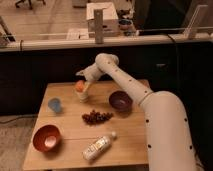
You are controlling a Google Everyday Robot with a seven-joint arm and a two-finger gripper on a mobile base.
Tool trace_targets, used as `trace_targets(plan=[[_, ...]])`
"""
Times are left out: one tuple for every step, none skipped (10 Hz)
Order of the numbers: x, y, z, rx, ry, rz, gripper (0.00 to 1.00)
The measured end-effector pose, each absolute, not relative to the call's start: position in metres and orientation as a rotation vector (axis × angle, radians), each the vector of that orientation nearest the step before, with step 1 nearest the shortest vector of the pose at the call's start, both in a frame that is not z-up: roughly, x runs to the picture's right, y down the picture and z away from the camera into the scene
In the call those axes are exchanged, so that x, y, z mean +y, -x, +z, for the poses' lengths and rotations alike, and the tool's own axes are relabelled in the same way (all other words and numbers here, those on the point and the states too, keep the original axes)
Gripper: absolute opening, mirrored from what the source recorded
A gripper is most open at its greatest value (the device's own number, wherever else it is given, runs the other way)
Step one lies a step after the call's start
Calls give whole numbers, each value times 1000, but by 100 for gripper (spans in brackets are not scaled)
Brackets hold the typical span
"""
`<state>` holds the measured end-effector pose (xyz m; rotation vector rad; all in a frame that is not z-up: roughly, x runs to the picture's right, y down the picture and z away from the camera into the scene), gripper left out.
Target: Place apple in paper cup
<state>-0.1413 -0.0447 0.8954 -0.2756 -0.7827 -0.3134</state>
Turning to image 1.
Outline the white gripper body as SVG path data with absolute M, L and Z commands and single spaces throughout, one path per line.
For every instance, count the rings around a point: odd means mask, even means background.
M 102 71 L 96 64 L 92 64 L 76 73 L 77 76 L 84 76 L 88 82 L 98 81 L 102 76 Z

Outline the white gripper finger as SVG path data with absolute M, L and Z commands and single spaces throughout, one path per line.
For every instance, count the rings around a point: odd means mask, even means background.
M 85 84 L 84 84 L 83 92 L 88 91 L 90 85 L 91 85 L 91 82 L 86 81 Z

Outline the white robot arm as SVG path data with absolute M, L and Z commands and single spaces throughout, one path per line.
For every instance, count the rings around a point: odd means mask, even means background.
M 109 75 L 144 111 L 149 171 L 197 171 L 196 158 L 183 102 L 169 91 L 154 92 L 119 68 L 119 58 L 100 53 L 77 72 L 89 83 Z

